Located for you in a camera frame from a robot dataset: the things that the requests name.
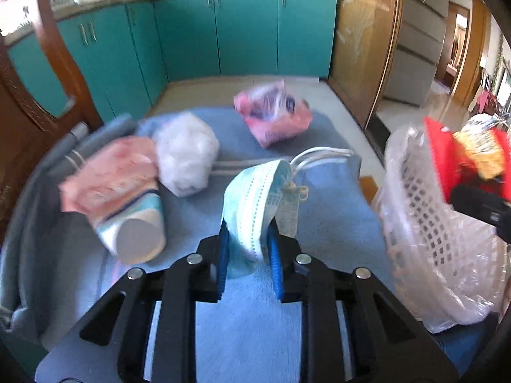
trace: crumpled pink packaging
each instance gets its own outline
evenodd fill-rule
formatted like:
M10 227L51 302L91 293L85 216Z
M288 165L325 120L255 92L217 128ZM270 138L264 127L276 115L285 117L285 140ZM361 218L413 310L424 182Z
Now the crumpled pink packaging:
M119 138L59 185L61 210L88 216L93 226L123 204L156 188L156 146L147 137Z
M309 104L287 93L284 81L239 93L234 107L263 148L301 134L312 121Z

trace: face mask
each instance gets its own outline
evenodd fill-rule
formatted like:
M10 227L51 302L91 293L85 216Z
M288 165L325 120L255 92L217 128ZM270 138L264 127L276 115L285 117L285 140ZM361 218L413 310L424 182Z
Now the face mask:
M275 218L280 234L296 237L298 207L308 197L306 186L293 183L304 169L330 162L345 162L348 149L316 147L291 162L274 160L241 171L224 194L223 219L229 231L228 277L254 272L267 261L266 235Z

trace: metal screw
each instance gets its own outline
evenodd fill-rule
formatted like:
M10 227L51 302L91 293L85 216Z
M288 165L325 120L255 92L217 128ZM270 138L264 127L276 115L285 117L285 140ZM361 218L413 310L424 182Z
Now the metal screw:
M142 275L144 275L144 271L142 271L139 267L134 267L128 271L128 279L138 279Z
M492 220L492 222L497 223L497 222L500 220L500 215L499 215L499 213L495 213L494 211L493 211L493 212L491 212L491 214L490 214L490 219Z
M371 278L371 271L366 267L359 267L355 271L355 275L357 275L359 279L368 279Z
M190 263L190 265L198 265L202 262L202 255L198 253L191 253L187 256L187 262Z
M296 262L299 263L300 265L308 265L309 263L312 262L312 258L310 257L310 255L307 255L306 253L300 253L300 255L296 257Z

